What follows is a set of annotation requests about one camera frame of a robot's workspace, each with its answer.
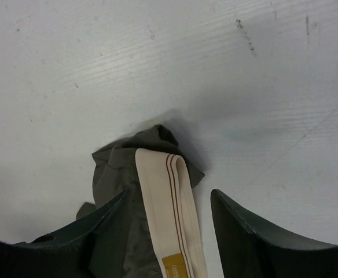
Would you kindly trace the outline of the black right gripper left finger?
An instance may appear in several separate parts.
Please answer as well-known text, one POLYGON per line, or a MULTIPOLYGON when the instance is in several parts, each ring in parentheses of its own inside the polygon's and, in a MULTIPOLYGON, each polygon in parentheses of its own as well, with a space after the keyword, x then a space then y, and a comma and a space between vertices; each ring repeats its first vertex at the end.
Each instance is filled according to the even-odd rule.
POLYGON ((16 244, 13 277, 122 277, 128 241, 128 192, 94 212, 16 244))

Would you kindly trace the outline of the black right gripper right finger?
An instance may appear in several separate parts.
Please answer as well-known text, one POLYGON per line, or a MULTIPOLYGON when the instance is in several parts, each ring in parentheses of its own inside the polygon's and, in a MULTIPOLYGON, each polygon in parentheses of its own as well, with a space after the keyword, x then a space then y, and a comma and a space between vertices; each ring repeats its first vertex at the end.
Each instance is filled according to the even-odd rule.
POLYGON ((320 253, 334 248, 258 216, 218 189, 211 210, 225 277, 318 277, 320 253))

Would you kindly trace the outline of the olive underwear with cream waistband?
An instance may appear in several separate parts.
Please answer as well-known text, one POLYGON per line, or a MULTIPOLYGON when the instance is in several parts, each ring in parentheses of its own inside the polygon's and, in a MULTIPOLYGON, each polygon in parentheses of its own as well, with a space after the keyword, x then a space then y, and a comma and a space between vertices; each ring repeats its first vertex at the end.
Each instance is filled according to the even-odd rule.
POLYGON ((155 125, 116 140, 92 155, 93 215, 121 196, 97 238, 94 277, 211 277, 193 190, 203 180, 172 132, 155 125))

